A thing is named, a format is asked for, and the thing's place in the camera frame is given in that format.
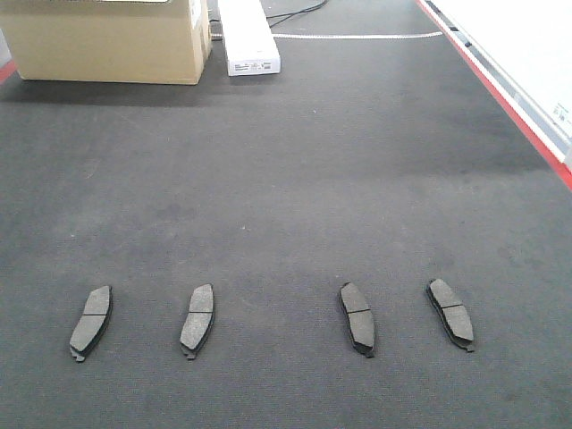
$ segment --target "red stripe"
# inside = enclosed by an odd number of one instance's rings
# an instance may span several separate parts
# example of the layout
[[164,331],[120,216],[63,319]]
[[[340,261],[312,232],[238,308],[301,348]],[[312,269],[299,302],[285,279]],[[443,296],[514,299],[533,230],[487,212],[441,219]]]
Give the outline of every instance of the red stripe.
[[4,83],[16,71],[16,63],[10,60],[4,67],[0,69],[0,85]]
[[543,156],[544,160],[548,165],[554,170],[556,174],[562,179],[562,181],[572,190],[572,172],[568,167],[563,164],[548,147],[544,144],[542,139],[536,135],[536,133],[526,124],[525,120],[517,113],[517,111],[510,105],[509,101],[502,96],[498,89],[494,87],[492,82],[487,79],[486,76],[479,70],[479,68],[474,63],[473,59],[470,58],[467,53],[458,46],[454,39],[447,32],[447,28],[443,26],[439,21],[436,21],[433,16],[429,13],[429,6],[424,0],[416,0],[419,6],[425,11],[425,13],[431,18],[435,24],[442,30],[443,34],[447,36],[451,44],[457,49],[460,55],[463,57],[465,62],[471,68],[473,73],[477,78],[484,84],[495,100],[504,109],[507,115],[512,119],[512,121],[518,126],[520,131],[525,135],[525,137],[532,143],[536,148],[538,153]]

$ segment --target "white label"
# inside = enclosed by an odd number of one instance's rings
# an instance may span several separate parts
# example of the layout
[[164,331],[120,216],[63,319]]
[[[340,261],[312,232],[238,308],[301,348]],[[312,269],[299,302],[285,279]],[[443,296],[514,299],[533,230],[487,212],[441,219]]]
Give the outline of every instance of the white label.
[[248,70],[264,71],[272,69],[272,63],[265,61],[262,63],[237,63],[234,64],[234,70],[236,72],[245,72]]
[[193,29],[197,27],[197,24],[200,22],[202,14],[202,3],[203,0],[193,0],[193,5],[190,11],[190,18],[193,24]]
[[552,117],[557,120],[557,124],[562,127],[568,135],[572,135],[572,114],[570,114],[569,109],[564,107],[561,103],[558,103],[552,111]]

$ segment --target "brake pad slot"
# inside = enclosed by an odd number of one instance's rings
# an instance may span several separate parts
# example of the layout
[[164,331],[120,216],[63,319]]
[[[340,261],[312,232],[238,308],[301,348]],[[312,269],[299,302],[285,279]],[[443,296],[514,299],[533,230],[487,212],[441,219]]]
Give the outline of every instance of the brake pad slot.
[[340,303],[348,321],[352,345],[367,358],[374,356],[374,315],[367,305],[366,297],[353,283],[346,283],[340,289]]
[[215,319],[215,295],[213,286],[205,284],[193,291],[189,314],[181,331],[181,348],[188,360],[197,357],[210,333]]
[[112,308],[111,286],[89,293],[83,314],[70,338],[70,352],[77,362],[83,362],[101,339],[109,324]]
[[426,291],[453,344],[468,352],[475,351],[471,319],[455,292],[441,279],[431,281]]

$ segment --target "cardboard box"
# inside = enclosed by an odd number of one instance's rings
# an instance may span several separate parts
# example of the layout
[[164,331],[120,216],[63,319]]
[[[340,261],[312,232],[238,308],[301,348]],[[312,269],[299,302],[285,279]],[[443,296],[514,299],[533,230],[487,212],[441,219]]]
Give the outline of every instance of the cardboard box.
[[211,51],[206,0],[2,0],[23,79],[196,84]]

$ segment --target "floor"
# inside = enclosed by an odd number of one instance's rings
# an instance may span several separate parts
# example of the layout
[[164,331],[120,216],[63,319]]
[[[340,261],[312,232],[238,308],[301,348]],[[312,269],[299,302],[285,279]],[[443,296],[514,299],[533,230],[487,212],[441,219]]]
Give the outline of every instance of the floor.
[[[280,30],[435,27],[414,0],[336,0]],[[0,87],[0,426],[570,427],[569,190],[445,37],[277,44],[274,76],[228,78],[217,43],[196,87]],[[436,277],[475,353],[425,296]],[[216,320],[188,362],[205,282]],[[79,365],[104,284],[112,320]]]

